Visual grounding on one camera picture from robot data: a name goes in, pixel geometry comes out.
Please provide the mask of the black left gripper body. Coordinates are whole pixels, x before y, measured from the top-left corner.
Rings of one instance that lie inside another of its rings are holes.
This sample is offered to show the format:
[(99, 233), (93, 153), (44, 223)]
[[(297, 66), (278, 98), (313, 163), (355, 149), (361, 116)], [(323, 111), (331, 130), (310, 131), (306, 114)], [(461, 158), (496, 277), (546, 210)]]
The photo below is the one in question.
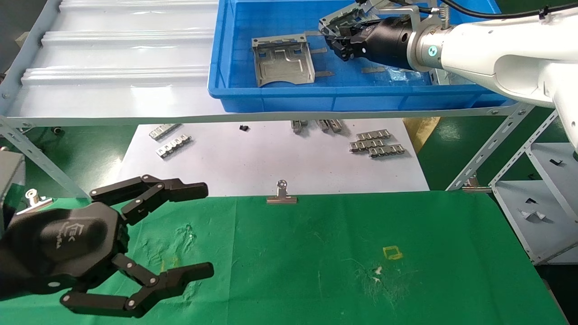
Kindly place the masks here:
[(14, 217), (1, 238), (1, 300), (93, 289), (116, 272), (113, 258), (128, 251), (120, 214), (95, 202)]

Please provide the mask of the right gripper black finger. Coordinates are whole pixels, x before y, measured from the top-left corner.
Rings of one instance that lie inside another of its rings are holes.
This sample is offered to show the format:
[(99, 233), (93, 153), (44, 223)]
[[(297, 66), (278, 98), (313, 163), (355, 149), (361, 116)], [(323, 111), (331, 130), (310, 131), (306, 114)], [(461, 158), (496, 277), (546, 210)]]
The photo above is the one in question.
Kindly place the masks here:
[(326, 44), (343, 62), (363, 57), (361, 49), (352, 45), (350, 37), (326, 37)]
[(357, 35), (366, 27), (367, 21), (346, 21), (338, 26), (337, 37), (349, 38)]

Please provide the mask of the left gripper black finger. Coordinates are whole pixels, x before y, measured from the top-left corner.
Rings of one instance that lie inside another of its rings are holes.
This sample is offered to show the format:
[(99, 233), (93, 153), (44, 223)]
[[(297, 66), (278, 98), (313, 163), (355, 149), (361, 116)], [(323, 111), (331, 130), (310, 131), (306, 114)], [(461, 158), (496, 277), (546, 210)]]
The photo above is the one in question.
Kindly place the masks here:
[(190, 282), (209, 279), (214, 275), (212, 263), (192, 264), (153, 274), (124, 254), (113, 257), (112, 266), (127, 278), (140, 284), (139, 290), (128, 296), (93, 294), (81, 284), (60, 298), (60, 303), (73, 313), (93, 316), (141, 318), (159, 301), (181, 296)]
[(93, 202), (112, 206), (126, 202), (121, 208), (125, 224), (136, 225), (165, 202), (192, 201), (208, 197), (204, 182), (184, 184), (178, 178), (161, 180), (142, 175), (89, 192)]

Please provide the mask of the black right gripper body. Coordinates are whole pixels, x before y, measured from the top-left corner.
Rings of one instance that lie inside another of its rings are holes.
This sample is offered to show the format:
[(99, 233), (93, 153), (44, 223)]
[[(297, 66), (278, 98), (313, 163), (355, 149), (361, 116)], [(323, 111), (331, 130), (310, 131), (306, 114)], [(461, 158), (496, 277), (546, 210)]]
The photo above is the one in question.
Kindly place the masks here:
[(413, 32), (409, 19), (386, 17), (359, 24), (359, 55), (371, 62), (410, 70), (407, 48)]

